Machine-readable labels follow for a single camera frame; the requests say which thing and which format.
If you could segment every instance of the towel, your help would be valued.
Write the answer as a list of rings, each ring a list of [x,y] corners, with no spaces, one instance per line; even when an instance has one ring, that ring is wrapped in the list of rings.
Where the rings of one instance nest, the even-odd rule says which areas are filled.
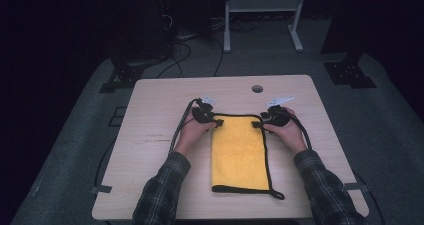
[[[253,128],[262,122],[256,115],[215,114],[224,123],[212,135],[212,191],[220,193],[263,193],[283,200],[272,188],[265,132]]]

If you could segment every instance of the shirt sleeve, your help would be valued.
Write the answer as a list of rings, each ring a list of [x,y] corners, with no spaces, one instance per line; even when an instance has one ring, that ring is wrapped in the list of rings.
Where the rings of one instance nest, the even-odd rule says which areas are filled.
[[[181,184],[190,170],[189,161],[180,153],[171,153],[158,174],[147,181],[133,213],[135,225],[173,224]]]
[[[305,184],[316,224],[367,224],[356,211],[342,181],[325,168],[315,151],[296,154],[294,163]]]

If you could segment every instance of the table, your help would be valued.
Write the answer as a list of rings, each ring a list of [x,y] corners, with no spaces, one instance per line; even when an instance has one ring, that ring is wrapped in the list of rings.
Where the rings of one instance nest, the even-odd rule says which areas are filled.
[[[304,0],[225,0],[224,52],[231,52],[230,13],[294,11],[293,24],[288,25],[290,37],[297,52],[303,51],[297,35],[297,25]]]
[[[260,85],[263,92],[252,91]],[[178,78],[140,80],[131,96],[111,154],[92,215],[99,220],[132,218],[146,181],[165,161],[175,128],[194,98],[216,101],[214,112],[259,114],[276,97],[293,96],[284,105],[293,108],[307,129],[312,146],[326,167],[344,183],[356,183],[312,79],[307,75]],[[213,193],[210,184],[211,135],[206,132],[190,151],[192,168],[182,188],[177,219],[305,218],[311,217],[303,182],[290,150],[275,134],[267,133],[269,169],[281,201],[267,194]],[[360,190],[349,191],[358,212],[368,206]]]

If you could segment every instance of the dark background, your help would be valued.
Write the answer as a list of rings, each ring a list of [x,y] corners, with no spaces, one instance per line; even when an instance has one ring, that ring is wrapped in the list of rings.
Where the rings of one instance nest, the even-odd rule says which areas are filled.
[[[209,17],[223,15],[224,0],[140,1],[0,0],[0,223],[19,209],[86,82],[116,47],[167,53],[158,11],[204,33]],[[302,16],[333,14],[322,52],[346,52],[359,38],[423,118],[423,7],[423,0],[305,0]]]

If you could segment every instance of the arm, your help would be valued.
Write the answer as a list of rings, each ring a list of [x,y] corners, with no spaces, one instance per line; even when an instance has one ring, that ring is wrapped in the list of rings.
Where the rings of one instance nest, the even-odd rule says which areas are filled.
[[[264,128],[276,133],[295,154],[294,163],[305,184],[317,224],[367,224],[340,179],[325,168],[315,151],[306,147],[302,132],[293,121],[284,127],[265,124]]]
[[[144,186],[133,213],[134,224],[173,223],[181,184],[190,170],[186,156],[204,131],[215,126],[215,123],[200,124],[189,113],[174,152],[168,156],[158,174]]]

